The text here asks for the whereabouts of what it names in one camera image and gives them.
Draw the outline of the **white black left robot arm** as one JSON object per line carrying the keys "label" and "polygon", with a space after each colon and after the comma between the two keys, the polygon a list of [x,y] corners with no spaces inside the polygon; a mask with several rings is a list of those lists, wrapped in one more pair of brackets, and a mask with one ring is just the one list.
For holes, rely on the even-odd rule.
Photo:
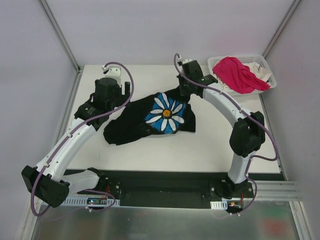
{"label": "white black left robot arm", "polygon": [[94,93],[78,107],[68,130],[54,148],[35,167],[27,165],[21,172],[27,190],[52,208],[59,207],[70,194],[90,190],[99,195],[106,189],[106,175],[98,169],[90,167],[71,175],[65,175],[65,171],[109,115],[129,103],[134,84],[126,81],[120,86],[112,77],[94,83]]}

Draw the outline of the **black daisy print t-shirt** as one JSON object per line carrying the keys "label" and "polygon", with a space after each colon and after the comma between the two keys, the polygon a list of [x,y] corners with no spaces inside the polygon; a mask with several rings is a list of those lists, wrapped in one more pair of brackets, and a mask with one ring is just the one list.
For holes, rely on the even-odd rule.
{"label": "black daisy print t-shirt", "polygon": [[108,144],[124,145],[151,135],[196,132],[196,116],[180,88],[157,92],[126,106],[103,131]]}

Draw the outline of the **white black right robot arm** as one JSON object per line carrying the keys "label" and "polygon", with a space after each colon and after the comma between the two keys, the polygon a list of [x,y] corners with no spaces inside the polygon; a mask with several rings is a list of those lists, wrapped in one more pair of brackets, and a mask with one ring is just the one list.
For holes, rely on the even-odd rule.
{"label": "white black right robot arm", "polygon": [[211,74],[204,75],[196,60],[178,57],[174,60],[182,95],[195,94],[212,104],[232,126],[229,145],[233,151],[231,167],[215,193],[227,199],[237,197],[247,184],[250,158],[265,142],[264,116],[261,112],[243,109],[226,93]]}

